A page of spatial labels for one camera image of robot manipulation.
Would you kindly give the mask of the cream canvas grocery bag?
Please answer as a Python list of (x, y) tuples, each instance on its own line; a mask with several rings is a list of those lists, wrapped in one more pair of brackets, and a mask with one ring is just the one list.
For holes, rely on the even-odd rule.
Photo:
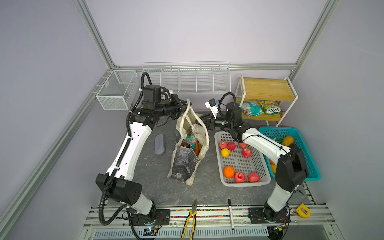
[[(205, 125), (200, 125), (203, 123), (200, 120), (201, 116), (194, 111), (192, 103), (188, 100), (187, 110), (177, 119), (176, 132), (179, 140), (172, 154), (171, 168), (167, 177), (188, 186), (193, 185), (198, 167), (205, 158), (210, 145), (208, 130)], [(184, 139), (190, 131), (195, 134), (202, 146), (198, 157), (193, 149), (185, 147)]]

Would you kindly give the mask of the orange snack bag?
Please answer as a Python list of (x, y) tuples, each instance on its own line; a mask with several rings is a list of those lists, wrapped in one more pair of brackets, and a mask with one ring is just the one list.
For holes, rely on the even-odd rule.
[(195, 153), (195, 155), (196, 155), (197, 157), (198, 157), (199, 154), (200, 154), (201, 148), (202, 148), (201, 144), (200, 144), (199, 142), (197, 142), (196, 145), (195, 145), (195, 148), (194, 148), (194, 153)]

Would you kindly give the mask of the teal red snack bag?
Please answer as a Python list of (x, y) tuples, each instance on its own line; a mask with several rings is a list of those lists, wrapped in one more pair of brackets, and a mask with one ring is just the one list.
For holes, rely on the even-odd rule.
[(196, 146), (198, 145), (198, 139), (195, 134), (190, 131), (189, 133), (187, 133), (187, 137), (186, 139), (184, 139), (184, 143), (186, 148), (191, 148), (195, 150)]

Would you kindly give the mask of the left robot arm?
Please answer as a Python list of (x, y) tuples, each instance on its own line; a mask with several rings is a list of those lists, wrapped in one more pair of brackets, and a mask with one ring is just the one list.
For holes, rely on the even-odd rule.
[(96, 184), (102, 191), (98, 218), (103, 226), (111, 224), (126, 209), (153, 222), (156, 204), (142, 192), (142, 185), (133, 182), (135, 168), (144, 144), (161, 117), (173, 120), (183, 114), (188, 103), (170, 90), (155, 85), (148, 72), (140, 80), (140, 95), (126, 118), (127, 134), (116, 159), (106, 173), (98, 174)]

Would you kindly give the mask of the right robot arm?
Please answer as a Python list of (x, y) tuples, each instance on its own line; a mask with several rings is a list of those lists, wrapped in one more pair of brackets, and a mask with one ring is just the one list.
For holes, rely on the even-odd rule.
[(268, 223), (274, 223), (287, 217), (289, 215), (288, 202), (291, 196), (309, 176), (303, 151), (295, 144), (288, 147), (279, 144), (244, 122), (241, 107), (236, 99), (226, 104), (225, 113), (221, 111), (222, 101), (210, 99), (205, 105), (211, 113), (201, 117), (203, 127), (208, 130), (219, 128), (230, 133), (236, 142), (255, 148), (277, 166), (276, 185), (259, 217)]

